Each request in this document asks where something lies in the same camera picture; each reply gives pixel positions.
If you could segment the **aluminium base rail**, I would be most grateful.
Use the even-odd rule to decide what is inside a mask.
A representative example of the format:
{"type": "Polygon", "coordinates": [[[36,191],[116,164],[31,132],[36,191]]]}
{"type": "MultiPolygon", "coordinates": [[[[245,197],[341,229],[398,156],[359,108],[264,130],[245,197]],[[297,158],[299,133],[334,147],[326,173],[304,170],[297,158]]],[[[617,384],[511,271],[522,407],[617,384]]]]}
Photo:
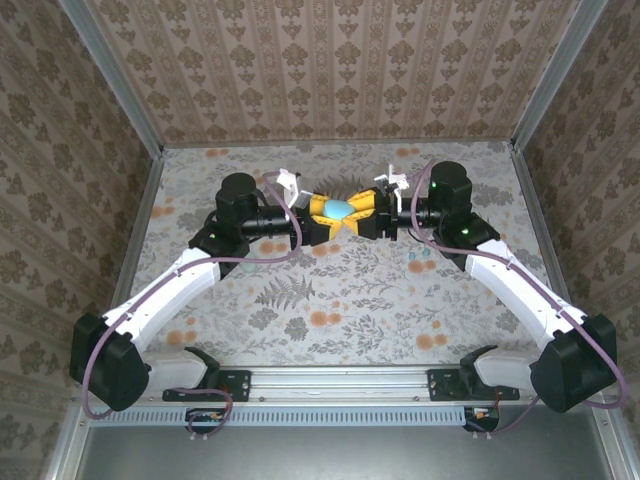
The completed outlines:
{"type": "MultiPolygon", "coordinates": [[[[400,403],[436,402],[492,402],[491,401],[432,401],[429,395],[427,371],[430,369],[461,368],[459,366],[378,366],[378,367],[205,367],[194,361],[165,361],[145,369],[145,381],[107,385],[104,392],[90,389],[92,400],[101,400],[115,411],[123,411],[144,401],[162,400],[168,389],[188,393],[206,373],[217,370],[249,370],[252,373],[251,391],[247,402],[269,405],[311,405],[322,403],[400,403]]],[[[497,385],[518,389],[520,399],[533,390],[506,380],[497,385]]]]}

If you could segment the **blue earbud charging case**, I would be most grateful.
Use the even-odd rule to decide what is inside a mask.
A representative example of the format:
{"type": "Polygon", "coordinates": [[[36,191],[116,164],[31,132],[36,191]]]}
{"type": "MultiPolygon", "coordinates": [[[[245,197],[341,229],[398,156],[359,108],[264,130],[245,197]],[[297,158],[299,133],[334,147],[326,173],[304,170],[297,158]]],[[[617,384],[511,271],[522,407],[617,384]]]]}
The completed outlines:
{"type": "Polygon", "coordinates": [[[355,211],[347,201],[328,200],[322,209],[322,216],[331,220],[342,221],[355,211]]]}

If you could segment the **aluminium back rail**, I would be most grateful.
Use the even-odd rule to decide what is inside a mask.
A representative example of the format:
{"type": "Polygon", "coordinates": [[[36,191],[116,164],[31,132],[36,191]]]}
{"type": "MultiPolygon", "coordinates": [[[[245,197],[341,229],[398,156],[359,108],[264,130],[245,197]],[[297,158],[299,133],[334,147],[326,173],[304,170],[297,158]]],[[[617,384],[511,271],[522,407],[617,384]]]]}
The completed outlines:
{"type": "Polygon", "coordinates": [[[400,145],[400,144],[435,144],[435,143],[481,143],[481,142],[501,142],[512,145],[513,141],[506,137],[461,137],[461,138],[391,138],[391,139],[316,139],[316,140],[271,140],[271,141],[228,141],[228,142],[208,142],[208,143],[165,143],[164,150],[192,149],[192,148],[244,148],[244,147],[308,147],[325,145],[400,145]]]}

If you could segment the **aluminium side rail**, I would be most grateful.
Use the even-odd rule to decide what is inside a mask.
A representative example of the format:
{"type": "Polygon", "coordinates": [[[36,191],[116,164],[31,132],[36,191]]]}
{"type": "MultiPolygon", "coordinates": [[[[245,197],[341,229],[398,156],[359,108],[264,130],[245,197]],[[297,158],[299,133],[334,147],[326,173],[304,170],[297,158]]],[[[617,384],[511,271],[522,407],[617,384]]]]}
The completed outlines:
{"type": "Polygon", "coordinates": [[[514,169],[531,218],[550,285],[563,299],[570,300],[570,293],[564,280],[561,266],[524,155],[521,151],[516,150],[511,143],[508,143],[507,146],[509,147],[514,169]]]}
{"type": "Polygon", "coordinates": [[[146,231],[159,189],[163,167],[164,158],[162,155],[153,159],[139,210],[131,231],[126,255],[124,257],[116,288],[111,300],[111,308],[121,305],[130,297],[137,266],[144,245],[146,231]]]}

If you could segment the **aluminium frame bar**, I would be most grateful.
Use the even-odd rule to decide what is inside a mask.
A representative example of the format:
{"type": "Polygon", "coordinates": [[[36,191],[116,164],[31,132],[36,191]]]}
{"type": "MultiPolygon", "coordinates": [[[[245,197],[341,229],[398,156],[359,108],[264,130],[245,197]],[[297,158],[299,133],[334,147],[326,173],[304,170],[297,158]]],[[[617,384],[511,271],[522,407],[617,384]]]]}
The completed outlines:
{"type": "Polygon", "coordinates": [[[606,463],[612,480],[633,480],[633,472],[629,463],[622,436],[623,424],[619,415],[613,410],[592,409],[597,438],[602,446],[606,463]]]}
{"type": "Polygon", "coordinates": [[[91,422],[80,404],[71,403],[61,424],[45,480],[76,480],[91,422]]]}

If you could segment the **grey metal panel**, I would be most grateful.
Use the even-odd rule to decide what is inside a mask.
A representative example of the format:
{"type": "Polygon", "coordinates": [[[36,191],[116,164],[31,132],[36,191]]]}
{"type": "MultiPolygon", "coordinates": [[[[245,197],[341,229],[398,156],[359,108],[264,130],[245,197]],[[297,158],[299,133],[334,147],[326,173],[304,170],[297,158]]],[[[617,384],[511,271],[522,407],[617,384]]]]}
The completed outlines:
{"type": "Polygon", "coordinates": [[[77,480],[612,480],[585,422],[474,438],[458,428],[99,428],[77,480]]]}

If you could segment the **aluminium corner post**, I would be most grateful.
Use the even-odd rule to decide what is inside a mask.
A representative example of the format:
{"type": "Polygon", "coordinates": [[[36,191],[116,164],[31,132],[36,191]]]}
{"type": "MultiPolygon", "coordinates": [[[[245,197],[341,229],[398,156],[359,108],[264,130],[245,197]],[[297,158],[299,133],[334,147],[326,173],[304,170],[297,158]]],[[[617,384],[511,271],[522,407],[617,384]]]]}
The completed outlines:
{"type": "Polygon", "coordinates": [[[607,3],[580,0],[511,136],[516,152],[522,152],[528,144],[607,3]]]}
{"type": "Polygon", "coordinates": [[[127,115],[152,162],[155,163],[162,156],[162,142],[139,95],[129,81],[125,68],[100,30],[87,1],[59,0],[59,3],[127,115]]]}

